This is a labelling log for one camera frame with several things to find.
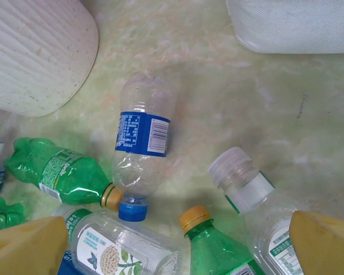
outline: marble floor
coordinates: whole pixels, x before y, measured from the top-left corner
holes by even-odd
[[[203,204],[218,229],[242,241],[240,218],[207,174],[233,146],[278,189],[344,218],[344,54],[250,52],[235,39],[224,1],[83,2],[100,34],[92,72],[50,115],[0,111],[6,156],[18,137],[45,137],[93,156],[111,178],[119,93],[134,72],[162,74],[174,84],[178,104],[166,180],[150,197],[146,226],[183,238],[179,215]],[[2,195],[23,202],[30,219],[50,215],[59,204],[12,177]]]

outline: gold bottle cap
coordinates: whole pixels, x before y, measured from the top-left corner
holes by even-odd
[[[186,234],[192,228],[202,222],[212,219],[209,212],[203,205],[194,206],[179,216],[179,225]]]
[[[103,193],[101,207],[110,209],[114,212],[119,211],[119,203],[122,196],[122,192],[113,183],[111,183]]]

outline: blue bottle cap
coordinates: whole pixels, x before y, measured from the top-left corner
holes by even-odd
[[[147,205],[132,205],[130,203],[120,202],[119,218],[127,222],[141,222],[147,216]]]

